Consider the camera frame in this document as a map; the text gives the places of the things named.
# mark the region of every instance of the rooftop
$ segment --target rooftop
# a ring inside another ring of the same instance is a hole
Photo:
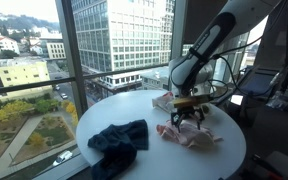
[[[16,57],[14,59],[0,59],[0,67],[7,66],[23,66],[36,64],[37,62],[46,62],[43,58],[28,56],[28,57]]]
[[[159,80],[160,78],[168,78],[169,76],[169,69],[168,67],[159,67],[149,70],[141,74],[142,77],[147,77],[154,80]]]

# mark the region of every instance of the pink cloth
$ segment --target pink cloth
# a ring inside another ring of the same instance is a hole
[[[183,122],[180,125],[180,131],[171,124],[171,121],[166,121],[166,125],[157,125],[157,132],[162,138],[181,144],[186,147],[212,147],[214,142],[221,140],[220,137],[215,137],[211,131],[205,127],[200,130],[193,124]]]

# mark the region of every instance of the dark blue cloth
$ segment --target dark blue cloth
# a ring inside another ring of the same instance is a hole
[[[92,166],[93,180],[112,179],[132,164],[137,150],[148,149],[146,121],[110,125],[89,139],[88,146],[104,153],[104,158]]]

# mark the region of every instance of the yellow building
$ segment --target yellow building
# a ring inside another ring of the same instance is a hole
[[[50,80],[47,62],[34,57],[0,60],[0,87],[29,84]],[[51,86],[42,86],[0,94],[0,100],[22,99],[52,93]]]

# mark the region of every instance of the crumpled cloth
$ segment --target crumpled cloth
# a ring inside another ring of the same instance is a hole
[[[200,130],[191,123],[183,122],[180,125],[180,132],[172,125],[171,121],[166,121],[166,125],[157,125],[157,132],[162,138],[181,144],[186,147],[212,147],[215,142],[222,140],[221,137],[214,136],[210,129],[201,127]]]
[[[104,158],[92,166],[93,180],[112,179],[135,160],[137,150],[148,149],[148,128],[145,120],[125,125],[110,125],[89,139],[89,147],[104,153]]]

